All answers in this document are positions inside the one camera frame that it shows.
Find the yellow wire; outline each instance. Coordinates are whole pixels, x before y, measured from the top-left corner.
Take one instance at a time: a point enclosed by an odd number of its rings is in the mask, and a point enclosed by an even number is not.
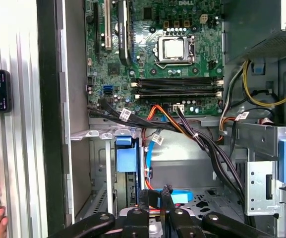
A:
[[[274,106],[278,106],[278,105],[281,105],[283,103],[286,103],[286,98],[279,101],[279,102],[276,102],[276,103],[262,103],[262,102],[259,102],[257,100],[255,100],[251,95],[250,95],[250,92],[248,90],[248,87],[247,87],[247,72],[248,72],[248,66],[249,66],[249,61],[245,62],[245,65],[244,65],[244,69],[243,69],[243,85],[244,85],[244,89],[245,89],[245,93],[246,95],[248,96],[248,98],[254,102],[255,104],[261,106],[261,107],[274,107]]]

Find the sata port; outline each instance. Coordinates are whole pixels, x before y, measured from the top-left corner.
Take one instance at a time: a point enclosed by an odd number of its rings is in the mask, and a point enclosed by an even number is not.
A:
[[[105,85],[105,86],[103,86],[103,93],[105,95],[113,94],[113,86],[112,85]]]

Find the side panel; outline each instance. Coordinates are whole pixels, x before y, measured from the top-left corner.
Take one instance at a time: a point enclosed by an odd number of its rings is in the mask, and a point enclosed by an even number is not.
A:
[[[0,0],[0,69],[11,74],[13,110],[0,115],[0,199],[8,237],[46,237],[47,210],[36,2]]]

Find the cable label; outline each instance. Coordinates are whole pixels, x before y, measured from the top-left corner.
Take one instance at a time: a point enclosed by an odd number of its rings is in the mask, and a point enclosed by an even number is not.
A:
[[[250,114],[250,112],[242,113],[240,120],[245,120],[249,114]]]
[[[121,114],[119,115],[119,118],[122,121],[127,121],[129,119],[129,117],[131,116],[132,112],[126,108],[123,108]]]
[[[159,145],[162,145],[164,138],[158,134],[154,134],[152,137],[152,141],[156,142]]]
[[[241,116],[242,116],[242,114],[237,115],[237,117],[235,118],[235,120],[234,120],[234,121],[238,121],[238,120],[240,120]]]

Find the black cable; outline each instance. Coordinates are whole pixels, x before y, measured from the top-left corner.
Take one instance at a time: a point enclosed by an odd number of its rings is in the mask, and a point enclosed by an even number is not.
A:
[[[262,108],[262,107],[258,107],[258,108],[251,108],[251,109],[247,109],[245,111],[242,112],[243,113],[246,113],[246,112],[249,112],[249,111],[252,111],[252,110],[265,110],[265,111],[268,111],[272,114],[272,117],[271,117],[271,120],[274,119],[275,117],[275,113],[273,110],[269,109],[269,108]],[[231,158],[232,154],[233,154],[233,151],[234,151],[234,148],[235,148],[235,142],[236,142],[236,124],[237,124],[237,121],[235,120],[233,122],[233,125],[232,125],[232,133],[231,133],[231,140],[230,140],[230,155],[229,157]]]

